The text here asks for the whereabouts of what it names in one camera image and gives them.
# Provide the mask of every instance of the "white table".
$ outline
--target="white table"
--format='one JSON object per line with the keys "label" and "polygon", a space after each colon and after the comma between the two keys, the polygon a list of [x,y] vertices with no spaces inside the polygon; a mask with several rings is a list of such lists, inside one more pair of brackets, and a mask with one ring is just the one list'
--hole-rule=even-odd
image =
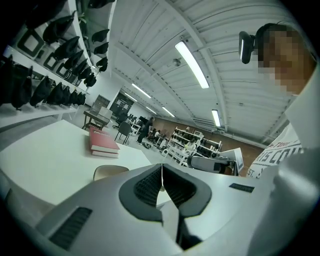
{"label": "white table", "polygon": [[[61,120],[0,152],[0,169],[18,188],[55,206],[92,182],[99,166],[118,165],[134,170],[151,165],[141,150],[122,144],[118,144],[118,158],[93,156],[89,139],[88,131]],[[158,204],[169,199],[162,192]]]}

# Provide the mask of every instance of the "black vent grille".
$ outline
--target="black vent grille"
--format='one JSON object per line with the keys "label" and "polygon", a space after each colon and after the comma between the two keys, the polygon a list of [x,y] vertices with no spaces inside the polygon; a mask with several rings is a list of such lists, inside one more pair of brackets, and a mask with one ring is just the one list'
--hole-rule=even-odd
{"label": "black vent grille", "polygon": [[71,216],[51,236],[50,241],[68,250],[87,222],[92,210],[84,207],[77,208]]}

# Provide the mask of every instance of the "ceiling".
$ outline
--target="ceiling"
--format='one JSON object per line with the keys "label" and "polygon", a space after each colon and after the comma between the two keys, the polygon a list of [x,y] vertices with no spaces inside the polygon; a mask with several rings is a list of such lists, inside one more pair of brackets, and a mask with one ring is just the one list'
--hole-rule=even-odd
{"label": "ceiling", "polygon": [[[295,26],[273,0],[118,0],[88,15],[90,36],[110,28],[108,70],[126,81],[123,91],[160,117],[211,131],[218,110],[221,133],[260,144],[276,138],[288,123],[294,97],[271,91],[257,63],[240,61],[239,32],[255,34],[266,23]],[[184,40],[209,83],[202,89],[175,49]],[[180,66],[174,64],[180,60]],[[148,99],[131,83],[151,98]],[[175,118],[171,118],[165,107]]]}

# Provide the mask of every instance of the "white wall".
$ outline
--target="white wall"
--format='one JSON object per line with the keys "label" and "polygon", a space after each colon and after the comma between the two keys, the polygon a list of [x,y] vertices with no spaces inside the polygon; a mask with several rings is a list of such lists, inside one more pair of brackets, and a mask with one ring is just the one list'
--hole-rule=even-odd
{"label": "white wall", "polygon": [[124,82],[115,75],[110,77],[108,70],[99,73],[96,77],[96,83],[87,91],[89,94],[85,96],[85,103],[92,106],[97,97],[101,95],[110,101],[109,109],[123,85]]}
{"label": "white wall", "polygon": [[149,112],[146,108],[143,108],[140,104],[138,103],[133,103],[132,107],[130,108],[128,112],[128,116],[130,114],[133,114],[137,119],[139,119],[140,116],[149,119],[153,117],[153,113]]}

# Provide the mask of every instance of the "wall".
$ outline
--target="wall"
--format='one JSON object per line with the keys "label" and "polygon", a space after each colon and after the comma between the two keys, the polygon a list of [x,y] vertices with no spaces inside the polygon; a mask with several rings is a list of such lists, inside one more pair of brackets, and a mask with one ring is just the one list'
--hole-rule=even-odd
{"label": "wall", "polygon": [[128,115],[133,114],[137,119],[139,119],[140,116],[150,119],[153,115],[151,112],[149,112],[147,109],[144,109],[140,104],[133,103],[132,107],[130,108]]}
{"label": "wall", "polygon": [[109,109],[123,85],[123,81],[114,75],[110,77],[110,72],[108,72],[108,70],[100,73],[96,77],[94,86],[87,91],[89,94],[85,96],[85,103],[92,106],[98,95],[101,95],[110,101],[110,104],[108,105]]}
{"label": "wall", "polygon": [[[170,133],[170,136],[174,133],[174,130],[176,127],[178,129],[184,130],[186,129],[188,125],[177,123],[177,122],[172,122],[168,120],[164,120],[161,118],[156,118],[153,123],[153,127],[156,128],[157,130],[161,130],[163,132],[166,130],[167,132]],[[201,130],[199,128],[195,128],[192,126],[190,127],[190,131],[200,131],[203,133],[204,137],[208,140],[214,141],[214,142],[222,142],[222,149],[221,151],[227,151],[227,150],[233,150],[236,148],[241,148],[242,152],[242,158],[243,158],[243,163],[244,167],[241,170],[241,176],[245,176],[246,172],[248,171],[248,168],[252,164],[252,162],[261,154],[263,151],[262,148],[256,147],[250,144],[246,144],[244,142],[220,135],[220,134],[211,134],[208,131]]]}

